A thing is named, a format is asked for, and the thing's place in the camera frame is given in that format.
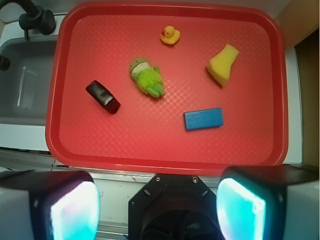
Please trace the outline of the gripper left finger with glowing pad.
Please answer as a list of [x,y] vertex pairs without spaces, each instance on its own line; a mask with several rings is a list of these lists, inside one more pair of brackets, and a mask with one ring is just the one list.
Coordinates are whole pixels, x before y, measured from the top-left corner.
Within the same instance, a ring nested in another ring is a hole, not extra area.
[[93,240],[99,219],[99,189],[86,171],[0,173],[2,240]]

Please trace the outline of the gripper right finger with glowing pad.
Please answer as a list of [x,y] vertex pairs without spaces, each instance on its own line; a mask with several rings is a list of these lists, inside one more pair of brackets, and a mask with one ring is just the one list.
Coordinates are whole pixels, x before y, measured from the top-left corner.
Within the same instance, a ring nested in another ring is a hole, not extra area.
[[230,166],[218,184],[216,211],[227,240],[318,240],[320,170]]

